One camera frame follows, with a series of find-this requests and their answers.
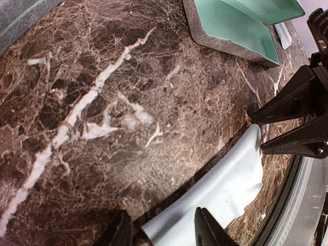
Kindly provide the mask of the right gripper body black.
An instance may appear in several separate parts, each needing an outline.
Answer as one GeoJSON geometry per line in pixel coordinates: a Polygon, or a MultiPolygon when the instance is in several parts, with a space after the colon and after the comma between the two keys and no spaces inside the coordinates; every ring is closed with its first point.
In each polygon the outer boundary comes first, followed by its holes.
{"type": "Polygon", "coordinates": [[[318,48],[318,52],[312,53],[310,64],[312,67],[322,64],[327,70],[327,10],[318,8],[313,11],[307,25],[318,48]]]}

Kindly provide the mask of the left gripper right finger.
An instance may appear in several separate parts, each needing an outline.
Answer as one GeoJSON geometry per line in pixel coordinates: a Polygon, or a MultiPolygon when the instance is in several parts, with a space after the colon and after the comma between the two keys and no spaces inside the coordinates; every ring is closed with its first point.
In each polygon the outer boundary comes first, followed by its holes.
{"type": "Polygon", "coordinates": [[[194,224],[197,246],[239,246],[206,208],[196,208],[194,224]]]}

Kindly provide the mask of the beige glasses case teal lining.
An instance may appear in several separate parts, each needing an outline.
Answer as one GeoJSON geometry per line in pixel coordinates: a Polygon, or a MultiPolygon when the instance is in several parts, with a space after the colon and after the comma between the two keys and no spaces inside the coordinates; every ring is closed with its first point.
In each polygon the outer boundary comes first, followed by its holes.
{"type": "Polygon", "coordinates": [[[269,26],[305,15],[297,1],[183,1],[195,43],[274,68],[269,26]]]}

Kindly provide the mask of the light blue cleaning cloth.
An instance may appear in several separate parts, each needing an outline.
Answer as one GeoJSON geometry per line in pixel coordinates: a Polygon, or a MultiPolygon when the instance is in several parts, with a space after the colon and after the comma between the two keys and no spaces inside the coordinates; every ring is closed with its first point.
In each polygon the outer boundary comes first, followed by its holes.
{"type": "Polygon", "coordinates": [[[154,245],[195,245],[194,216],[206,208],[223,227],[262,188],[261,129],[252,124],[229,152],[177,201],[141,228],[154,245]]]}

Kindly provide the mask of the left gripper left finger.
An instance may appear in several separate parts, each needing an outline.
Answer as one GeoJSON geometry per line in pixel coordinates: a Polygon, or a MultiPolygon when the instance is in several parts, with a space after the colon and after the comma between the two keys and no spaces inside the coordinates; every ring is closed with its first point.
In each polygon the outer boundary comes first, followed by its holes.
{"type": "Polygon", "coordinates": [[[92,222],[105,225],[93,245],[132,245],[131,216],[126,210],[91,210],[84,216],[92,222]]]}

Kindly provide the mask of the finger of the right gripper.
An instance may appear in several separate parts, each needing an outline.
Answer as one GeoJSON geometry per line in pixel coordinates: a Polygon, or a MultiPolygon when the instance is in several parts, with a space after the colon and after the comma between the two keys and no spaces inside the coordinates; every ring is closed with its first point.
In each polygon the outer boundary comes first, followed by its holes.
{"type": "Polygon", "coordinates": [[[263,154],[327,158],[327,117],[321,116],[261,145],[263,154]]]}
{"type": "Polygon", "coordinates": [[[319,72],[320,66],[301,66],[281,91],[251,116],[252,123],[265,125],[314,114],[319,72]]]}

